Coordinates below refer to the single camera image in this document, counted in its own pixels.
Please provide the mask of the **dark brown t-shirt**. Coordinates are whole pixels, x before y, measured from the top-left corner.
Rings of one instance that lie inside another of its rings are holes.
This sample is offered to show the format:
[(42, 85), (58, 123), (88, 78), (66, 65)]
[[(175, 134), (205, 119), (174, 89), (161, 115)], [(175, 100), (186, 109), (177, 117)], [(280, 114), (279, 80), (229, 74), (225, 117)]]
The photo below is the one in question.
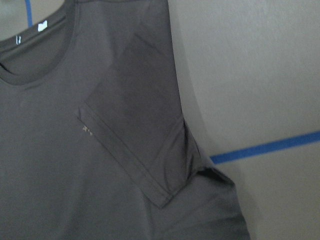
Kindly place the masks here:
[(0, 43), (3, 240), (248, 240), (183, 115), (166, 0), (66, 0)]

